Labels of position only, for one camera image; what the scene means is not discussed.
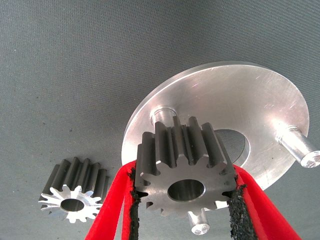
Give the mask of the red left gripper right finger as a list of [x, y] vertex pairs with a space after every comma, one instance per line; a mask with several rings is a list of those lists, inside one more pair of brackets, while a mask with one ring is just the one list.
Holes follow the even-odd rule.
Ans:
[[228, 201], [231, 237], [234, 240], [300, 240], [254, 178], [234, 165], [237, 187]]

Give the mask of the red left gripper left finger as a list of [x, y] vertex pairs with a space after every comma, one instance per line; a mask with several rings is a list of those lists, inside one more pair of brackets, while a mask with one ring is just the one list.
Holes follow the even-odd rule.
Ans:
[[96, 216], [87, 240], [113, 240], [121, 210], [123, 210], [121, 238], [139, 238], [138, 207], [140, 197], [135, 189], [136, 161], [123, 165], [117, 172], [103, 205]]

